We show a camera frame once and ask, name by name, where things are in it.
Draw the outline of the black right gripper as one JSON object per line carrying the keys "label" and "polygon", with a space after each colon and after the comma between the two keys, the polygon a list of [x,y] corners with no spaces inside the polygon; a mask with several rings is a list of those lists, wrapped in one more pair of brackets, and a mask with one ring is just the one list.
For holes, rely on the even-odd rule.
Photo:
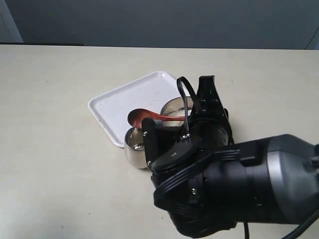
{"label": "black right gripper", "polygon": [[215,76],[200,76],[187,121],[164,126],[160,120],[142,120],[145,156],[153,174],[181,171],[218,148],[234,143],[229,115],[215,86]]}

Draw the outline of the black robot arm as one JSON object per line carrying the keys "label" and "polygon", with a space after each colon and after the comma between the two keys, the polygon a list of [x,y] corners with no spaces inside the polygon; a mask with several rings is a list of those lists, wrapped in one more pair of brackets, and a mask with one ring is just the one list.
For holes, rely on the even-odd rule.
{"label": "black robot arm", "polygon": [[250,223],[296,225],[296,239],[319,217],[319,147],[282,134],[235,143],[214,77],[195,91],[177,79],[185,111],[179,127],[142,121],[154,205],[168,212],[177,231],[193,239]]}

